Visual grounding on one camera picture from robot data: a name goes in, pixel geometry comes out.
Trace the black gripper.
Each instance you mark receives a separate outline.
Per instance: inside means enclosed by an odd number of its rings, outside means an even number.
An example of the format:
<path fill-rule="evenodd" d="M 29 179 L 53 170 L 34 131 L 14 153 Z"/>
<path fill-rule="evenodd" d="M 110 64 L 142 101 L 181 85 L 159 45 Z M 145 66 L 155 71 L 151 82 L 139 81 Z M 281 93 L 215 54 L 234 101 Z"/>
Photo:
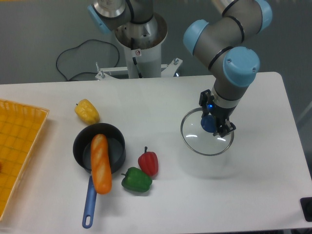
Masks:
<path fill-rule="evenodd" d="M 229 121 L 229 117 L 235 107 L 224 108 L 217 104 L 217 97 L 211 95 L 211 90 L 200 93 L 199 106 L 202 109 L 202 117 L 209 113 L 214 117 L 216 130 L 214 136 L 225 137 L 236 129 L 236 126 Z"/>

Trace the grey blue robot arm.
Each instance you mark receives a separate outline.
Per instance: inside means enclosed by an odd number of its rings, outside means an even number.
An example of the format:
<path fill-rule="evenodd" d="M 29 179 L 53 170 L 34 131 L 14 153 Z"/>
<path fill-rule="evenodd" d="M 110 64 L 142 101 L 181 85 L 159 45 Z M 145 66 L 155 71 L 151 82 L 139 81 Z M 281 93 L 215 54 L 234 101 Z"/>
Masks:
<path fill-rule="evenodd" d="M 235 130 L 230 115 L 259 70 L 257 54 L 242 42 L 267 28 L 273 17 L 264 0 L 216 0 L 222 18 L 201 19 L 185 31 L 183 44 L 215 77 L 211 90 L 200 94 L 201 125 L 221 137 Z M 98 29 L 114 32 L 124 47 L 130 78 L 161 75 L 160 46 L 167 36 L 164 19 L 151 0 L 96 0 L 88 6 Z"/>

